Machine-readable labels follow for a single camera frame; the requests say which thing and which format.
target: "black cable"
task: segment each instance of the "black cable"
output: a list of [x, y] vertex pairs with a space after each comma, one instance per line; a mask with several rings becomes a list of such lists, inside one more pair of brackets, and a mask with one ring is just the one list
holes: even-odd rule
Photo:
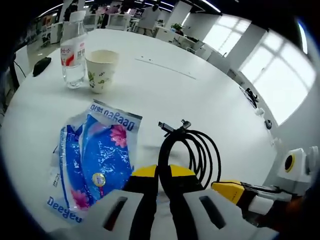
[[[167, 137], [164, 139], [159, 152], [159, 168], [164, 168], [169, 165], [169, 155], [173, 145], [176, 142], [182, 142], [189, 152], [189, 169], [192, 170], [198, 176], [200, 182], [204, 180], [207, 167], [209, 167], [209, 175], [203, 186], [204, 188], [207, 188], [210, 184], [214, 170], [211, 152], [205, 139], [207, 139], [212, 144], [215, 150], [218, 169], [216, 181], [219, 182], [221, 177], [221, 159], [218, 148], [215, 142], [208, 135], [196, 130], [187, 130], [181, 127], [167, 134]], [[195, 154], [190, 146], [190, 143], [192, 143], [195, 146], [196, 151], [198, 153], [197, 162]]]
[[22, 68], [20, 67], [20, 65], [19, 65], [18, 63], [16, 63], [16, 61], [15, 61], [15, 60], [13, 60], [13, 62], [18, 66], [18, 68], [20, 68], [20, 70], [21, 70], [21, 72], [22, 72], [23, 76], [26, 78], [26, 75], [25, 75], [24, 71], [22, 70]]
[[233, 181], [214, 181], [213, 184], [235, 184], [242, 186], [241, 183], [233, 182]]

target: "window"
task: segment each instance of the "window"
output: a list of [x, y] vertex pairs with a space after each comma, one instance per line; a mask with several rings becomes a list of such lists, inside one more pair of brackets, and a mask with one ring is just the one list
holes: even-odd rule
[[300, 106], [316, 79], [304, 54], [270, 31], [240, 68], [281, 125]]
[[235, 16], [221, 16], [205, 36], [203, 42], [226, 57], [247, 30], [250, 21]]

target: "paper cup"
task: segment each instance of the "paper cup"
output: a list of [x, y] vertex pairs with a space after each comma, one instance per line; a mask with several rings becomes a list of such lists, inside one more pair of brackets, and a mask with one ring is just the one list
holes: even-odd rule
[[112, 82], [119, 55], [114, 51], [97, 50], [85, 56], [90, 89], [96, 94], [104, 93]]

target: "plastic water bottle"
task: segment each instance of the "plastic water bottle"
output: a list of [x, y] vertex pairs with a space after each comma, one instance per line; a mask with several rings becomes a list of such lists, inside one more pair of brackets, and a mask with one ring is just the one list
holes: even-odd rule
[[62, 73], [65, 84], [70, 89], [76, 89], [84, 82], [86, 74], [84, 28], [86, 11], [71, 13], [70, 21], [63, 24], [60, 43]]

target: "wall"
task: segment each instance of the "wall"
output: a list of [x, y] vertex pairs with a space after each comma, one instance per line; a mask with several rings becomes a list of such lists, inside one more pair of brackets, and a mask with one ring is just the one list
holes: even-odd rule
[[[61, 13], [59, 16], [59, 22], [63, 22], [64, 21], [64, 15], [65, 15], [65, 11], [66, 9], [69, 7], [69, 5], [72, 3], [73, 0], [63, 0], [63, 5], [61, 8]], [[86, 0], [78, 0], [78, 11], [82, 11], [84, 10], [84, 6], [85, 6], [85, 1]]]
[[286, 151], [318, 146], [320, 148], [320, 56], [309, 35], [306, 36], [308, 57], [318, 72], [310, 92], [299, 108], [277, 129], [275, 137], [281, 138], [283, 151], [275, 159], [264, 185], [273, 184]]
[[187, 14], [190, 12], [192, 6], [183, 2], [179, 1], [173, 8], [170, 17], [165, 25], [167, 29], [171, 28], [172, 24], [176, 23], [182, 23], [187, 16]]
[[227, 74], [230, 69], [230, 62], [223, 57], [219, 52], [216, 50], [213, 50], [209, 58], [207, 59], [207, 62], [215, 66], [217, 69], [219, 69], [221, 72]]
[[[252, 90], [252, 92], [258, 96], [259, 102], [257, 103], [257, 106], [258, 106], [258, 108], [262, 108], [264, 110], [263, 118], [265, 120], [270, 120], [272, 122], [272, 124], [274, 124], [276, 122], [276, 120], [275, 120], [274, 116], [272, 115], [270, 109], [268, 108], [267, 104], [265, 103], [264, 99], [261, 97], [259, 92], [256, 90], [255, 86], [246, 78], [246, 76], [242, 72], [237, 73], [237, 77], [235, 79], [235, 82], [238, 83], [239, 85], [241, 85], [241, 87], [244, 90], [246, 90], [247, 88], [250, 88]], [[270, 133], [273, 136], [276, 136], [277, 128], [272, 127], [270, 129]]]
[[218, 15], [191, 13], [184, 23], [183, 32], [203, 41], [218, 18]]
[[158, 17], [158, 20], [163, 20], [163, 22], [166, 23], [168, 21], [169, 17], [170, 17], [170, 12], [165, 11], [165, 10], [161, 10], [161, 13]]
[[229, 52], [226, 59], [230, 62], [231, 68], [237, 70], [247, 57], [253, 52], [259, 44], [267, 30], [250, 24], [243, 33], [239, 41], [235, 44], [233, 49]]
[[[250, 25], [245, 34], [231, 50], [226, 59], [230, 61], [231, 67], [237, 70], [243, 62], [250, 56], [256, 45], [265, 34], [265, 30], [254, 25]], [[308, 39], [308, 57], [313, 61], [315, 69], [320, 70], [320, 58], [315, 45]], [[254, 91], [252, 84], [244, 77], [244, 88], [250, 87]], [[273, 120], [273, 117], [264, 102], [259, 105], [265, 110], [265, 119]], [[308, 95], [296, 109], [296, 111], [280, 126], [273, 127], [270, 131], [273, 138], [281, 139], [278, 144], [278, 155], [266, 178], [265, 185], [273, 184], [278, 169], [289, 151], [297, 148], [303, 148], [305, 151], [309, 147], [320, 147], [320, 75], [317, 76], [315, 83], [310, 89]]]

